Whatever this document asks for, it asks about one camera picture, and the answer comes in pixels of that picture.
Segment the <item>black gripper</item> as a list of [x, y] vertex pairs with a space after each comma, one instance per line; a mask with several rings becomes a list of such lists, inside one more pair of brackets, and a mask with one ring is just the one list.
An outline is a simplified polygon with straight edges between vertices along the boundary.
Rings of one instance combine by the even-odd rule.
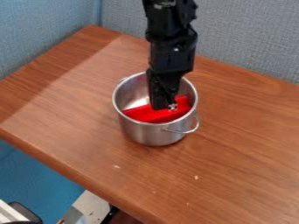
[[197, 33], [187, 29], [169, 38], [159, 38], [145, 30], [149, 42], [148, 68], [145, 70], [149, 102], [153, 110], [176, 104], [183, 74], [193, 69]]

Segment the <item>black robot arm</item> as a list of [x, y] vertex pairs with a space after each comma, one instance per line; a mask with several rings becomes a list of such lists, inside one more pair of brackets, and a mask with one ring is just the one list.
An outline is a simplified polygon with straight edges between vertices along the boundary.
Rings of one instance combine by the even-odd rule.
[[193, 0], [143, 0], [149, 43], [149, 102], [153, 110], [176, 108], [181, 77], [193, 69], [197, 32], [192, 28], [197, 4]]

